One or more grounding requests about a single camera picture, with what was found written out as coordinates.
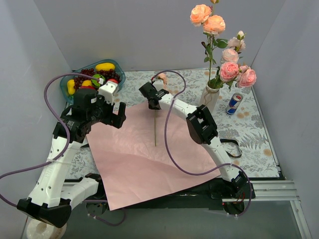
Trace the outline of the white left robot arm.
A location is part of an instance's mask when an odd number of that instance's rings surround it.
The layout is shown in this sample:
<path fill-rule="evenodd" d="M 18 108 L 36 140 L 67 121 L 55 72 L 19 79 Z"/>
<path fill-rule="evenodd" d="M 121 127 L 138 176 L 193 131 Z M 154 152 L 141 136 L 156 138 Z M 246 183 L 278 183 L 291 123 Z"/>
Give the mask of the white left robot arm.
<path fill-rule="evenodd" d="M 60 116 L 53 131 L 50 153 L 36 186 L 25 199 L 20 199 L 17 209 L 38 221 L 57 228 L 63 227 L 72 210 L 87 199 L 105 200 L 106 187 L 99 174 L 89 173 L 73 186 L 63 184 L 70 164 L 80 150 L 92 125 L 103 123 L 121 128 L 126 119 L 126 104 L 121 102 L 117 114 L 114 104 L 93 89 L 80 89 L 73 104 Z"/>

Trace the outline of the two-bloom peach rose stem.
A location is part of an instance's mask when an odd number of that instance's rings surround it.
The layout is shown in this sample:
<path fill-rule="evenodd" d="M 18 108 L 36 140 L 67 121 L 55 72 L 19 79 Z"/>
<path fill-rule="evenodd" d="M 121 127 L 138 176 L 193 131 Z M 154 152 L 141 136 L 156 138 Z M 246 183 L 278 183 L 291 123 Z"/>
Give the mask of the two-bloom peach rose stem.
<path fill-rule="evenodd" d="M 201 42 L 205 48 L 204 62 L 209 63 L 209 75 L 207 84 L 213 87 L 212 66 L 216 64 L 213 51 L 216 48 L 221 48 L 218 44 L 217 37 L 225 31 L 226 23 L 223 17 L 215 14 L 215 6 L 219 4 L 219 0 L 210 0 L 210 5 L 198 4 L 190 13 L 190 22 L 195 27 L 201 27 L 203 34 L 206 36 L 206 41 Z"/>

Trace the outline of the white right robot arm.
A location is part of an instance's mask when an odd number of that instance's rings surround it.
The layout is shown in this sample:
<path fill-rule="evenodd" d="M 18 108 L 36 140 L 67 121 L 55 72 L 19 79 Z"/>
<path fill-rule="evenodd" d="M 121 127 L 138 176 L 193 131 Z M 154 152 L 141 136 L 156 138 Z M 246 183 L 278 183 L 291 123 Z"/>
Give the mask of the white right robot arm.
<path fill-rule="evenodd" d="M 247 174 L 237 165 L 231 162 L 229 154 L 222 146 L 218 137 L 217 125 L 205 105 L 199 107 L 187 104 L 178 100 L 167 90 L 157 90 L 155 86 L 147 82 L 139 88 L 139 91 L 147 99 L 149 109 L 151 110 L 168 110 L 164 123 L 164 143 L 167 153 L 173 164 L 182 172 L 192 175 L 201 176 L 209 174 L 215 170 L 220 171 L 220 175 L 225 183 L 226 194 L 231 198 L 237 198 L 244 194 L 244 188 L 248 186 L 249 192 L 245 195 L 252 199 L 252 184 Z M 201 145 L 210 155 L 216 167 L 203 173 L 191 173 L 182 169 L 173 159 L 167 142 L 167 125 L 170 114 L 173 113 L 185 120 L 188 131 L 192 140 Z"/>

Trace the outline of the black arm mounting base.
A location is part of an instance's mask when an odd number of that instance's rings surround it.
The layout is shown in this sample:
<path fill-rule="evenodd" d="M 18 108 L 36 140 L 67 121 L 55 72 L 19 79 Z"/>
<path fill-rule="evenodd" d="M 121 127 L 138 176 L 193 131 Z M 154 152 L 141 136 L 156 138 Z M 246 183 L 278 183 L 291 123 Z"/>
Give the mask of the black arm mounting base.
<path fill-rule="evenodd" d="M 182 190 L 131 206 L 127 209 L 201 209 L 244 211 L 244 200 L 256 197 L 252 185 L 241 182 L 242 188 L 234 191 L 229 182 L 221 178 L 209 180 L 198 186 Z"/>

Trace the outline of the bright pink rose stem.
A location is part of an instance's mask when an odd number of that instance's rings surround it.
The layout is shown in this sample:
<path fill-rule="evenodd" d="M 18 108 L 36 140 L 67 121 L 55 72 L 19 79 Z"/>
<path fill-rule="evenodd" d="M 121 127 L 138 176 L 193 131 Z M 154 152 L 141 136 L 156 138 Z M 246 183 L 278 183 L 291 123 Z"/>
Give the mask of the bright pink rose stem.
<path fill-rule="evenodd" d="M 239 66 L 234 62 L 223 63 L 217 67 L 216 75 L 211 80 L 214 89 L 222 88 L 224 85 L 231 90 L 232 86 L 237 88 L 250 88 L 257 81 L 257 74 L 250 66 Z"/>

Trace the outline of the pale pink rose stem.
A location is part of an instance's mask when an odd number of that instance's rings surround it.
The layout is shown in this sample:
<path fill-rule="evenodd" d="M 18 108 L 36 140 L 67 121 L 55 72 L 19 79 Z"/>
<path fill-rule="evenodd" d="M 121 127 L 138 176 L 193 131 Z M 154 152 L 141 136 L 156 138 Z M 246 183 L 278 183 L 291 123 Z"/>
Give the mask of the pale pink rose stem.
<path fill-rule="evenodd" d="M 221 65 L 226 62 L 234 62 L 239 65 L 239 60 L 241 59 L 240 54 L 246 48 L 246 43 L 244 41 L 245 36 L 246 34 L 240 30 L 235 37 L 232 37 L 229 40 L 215 40 L 216 47 L 223 49 L 220 60 Z"/>

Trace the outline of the single peach rose stem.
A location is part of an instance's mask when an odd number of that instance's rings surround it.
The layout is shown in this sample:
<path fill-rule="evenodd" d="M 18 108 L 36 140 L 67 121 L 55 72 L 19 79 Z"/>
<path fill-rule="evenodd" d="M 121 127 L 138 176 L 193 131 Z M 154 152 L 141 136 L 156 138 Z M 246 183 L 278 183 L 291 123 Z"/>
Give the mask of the single peach rose stem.
<path fill-rule="evenodd" d="M 159 91 L 167 89 L 167 76 L 165 73 L 158 74 L 153 80 L 153 85 Z M 157 146 L 157 110 L 154 110 L 154 144 Z"/>

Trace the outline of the black gold-lettered ribbon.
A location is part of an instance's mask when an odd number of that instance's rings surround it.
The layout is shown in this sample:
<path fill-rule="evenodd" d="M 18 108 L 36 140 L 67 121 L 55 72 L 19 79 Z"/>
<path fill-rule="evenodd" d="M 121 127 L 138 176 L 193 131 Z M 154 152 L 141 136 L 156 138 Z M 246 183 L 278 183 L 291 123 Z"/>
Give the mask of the black gold-lettered ribbon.
<path fill-rule="evenodd" d="M 226 153 L 229 157 L 232 158 L 241 158 L 242 157 L 242 150 L 239 147 L 238 141 L 234 139 L 221 139 L 221 143 L 226 150 Z"/>

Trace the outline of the purple wrapping paper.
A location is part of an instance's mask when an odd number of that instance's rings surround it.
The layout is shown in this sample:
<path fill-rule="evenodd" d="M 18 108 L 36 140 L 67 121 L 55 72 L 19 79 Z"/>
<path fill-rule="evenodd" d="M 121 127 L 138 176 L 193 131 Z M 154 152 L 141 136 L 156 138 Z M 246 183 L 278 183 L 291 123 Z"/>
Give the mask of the purple wrapping paper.
<path fill-rule="evenodd" d="M 127 118 L 119 129 L 103 123 L 92 126 L 87 139 L 111 210 L 188 189 L 220 175 L 215 170 L 192 176 L 173 164 L 164 143 L 167 113 L 157 111 L 157 146 L 154 111 L 145 102 L 126 110 Z M 174 114 L 169 116 L 167 142 L 182 169 L 203 173 L 216 167 L 207 151 L 191 139 L 186 122 Z"/>

